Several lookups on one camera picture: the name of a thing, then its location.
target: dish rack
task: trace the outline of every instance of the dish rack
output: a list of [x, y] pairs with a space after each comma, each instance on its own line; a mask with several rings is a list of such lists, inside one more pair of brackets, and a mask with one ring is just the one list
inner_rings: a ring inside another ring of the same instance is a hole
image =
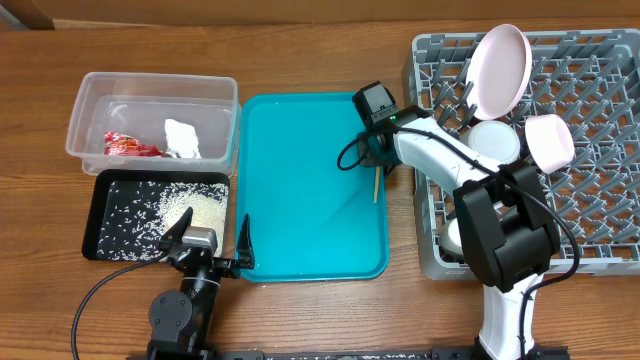
[[[454, 137], [468, 131], [475, 105], [464, 79], [485, 34], [418, 35], [403, 70], [405, 103], [431, 112]], [[540, 174], [545, 196], [578, 238], [578, 272], [640, 274], [640, 31], [527, 32], [533, 69], [516, 107], [501, 121], [521, 136], [529, 116], [556, 113], [569, 125], [574, 161]], [[523, 152], [523, 157], [530, 157]], [[474, 279], [469, 267], [439, 246], [440, 228], [453, 199], [424, 174], [415, 174], [414, 207], [422, 272], [434, 280]], [[571, 246], [561, 250], [550, 272], [569, 269]]]

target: robotic arm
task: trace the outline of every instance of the robotic arm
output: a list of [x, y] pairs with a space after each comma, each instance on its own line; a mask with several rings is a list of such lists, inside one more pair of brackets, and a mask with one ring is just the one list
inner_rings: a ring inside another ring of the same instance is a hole
[[[423, 172], [453, 196], [465, 261], [484, 284], [484, 323], [474, 354], [480, 359], [519, 359], [519, 312], [523, 292], [540, 283], [560, 241], [552, 218], [529, 200], [512, 192], [495, 176], [463, 160], [448, 142], [468, 158], [499, 173], [546, 203], [535, 169], [524, 161], [509, 165], [482, 156], [442, 129], [425, 110], [412, 106], [398, 110], [389, 91], [379, 82], [353, 97], [367, 133], [360, 134], [361, 166], [382, 166], [385, 174], [399, 164]], [[516, 206], [517, 211], [498, 219], [494, 204]], [[525, 352], [532, 358], [532, 294], [524, 319]]]

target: teal tray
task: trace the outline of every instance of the teal tray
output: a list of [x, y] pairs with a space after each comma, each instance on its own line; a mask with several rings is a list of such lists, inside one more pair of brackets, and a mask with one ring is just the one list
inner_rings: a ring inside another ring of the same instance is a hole
[[[389, 262], [384, 179], [340, 171], [364, 125], [352, 93], [259, 95], [242, 112], [237, 231], [251, 216], [253, 282], [370, 279]], [[357, 160], [354, 148], [344, 164]]]

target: black tray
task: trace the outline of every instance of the black tray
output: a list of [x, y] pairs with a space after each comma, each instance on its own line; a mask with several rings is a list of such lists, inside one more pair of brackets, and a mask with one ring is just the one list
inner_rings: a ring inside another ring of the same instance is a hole
[[96, 178], [89, 218], [87, 219], [87, 227], [84, 233], [84, 241], [82, 242], [82, 255], [89, 260], [107, 260], [99, 258], [97, 252], [100, 231], [107, 207], [107, 199], [109, 198], [109, 189], [114, 181], [224, 184], [229, 187], [229, 178], [221, 173], [147, 170], [103, 171]]

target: wooden table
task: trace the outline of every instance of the wooden table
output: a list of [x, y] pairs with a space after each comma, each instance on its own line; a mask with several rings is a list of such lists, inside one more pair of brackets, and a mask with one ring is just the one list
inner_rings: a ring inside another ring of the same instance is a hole
[[[1, 33], [0, 358], [71, 358], [78, 304], [122, 267], [80, 254], [94, 178], [65, 153], [64, 142], [86, 73], [226, 75], [238, 81], [242, 103], [260, 93], [354, 91], [374, 80], [401, 98], [400, 70], [414, 36], [487, 31], [503, 22], [523, 30], [640, 27], [640, 18], [591, 18]], [[232, 183], [235, 191], [235, 178]], [[386, 186], [391, 261], [379, 278], [224, 280], [211, 340], [222, 350], [272, 353], [470, 345], [482, 325], [480, 283], [421, 274], [412, 170], [400, 168]], [[230, 233], [234, 222], [232, 216]], [[227, 245], [231, 255], [231, 241]], [[143, 352], [149, 305], [180, 277], [151, 267], [101, 289], [80, 321], [82, 358]], [[576, 276], [544, 289], [536, 301], [535, 338], [568, 345], [575, 358], [640, 358], [639, 294], [635, 277]]]

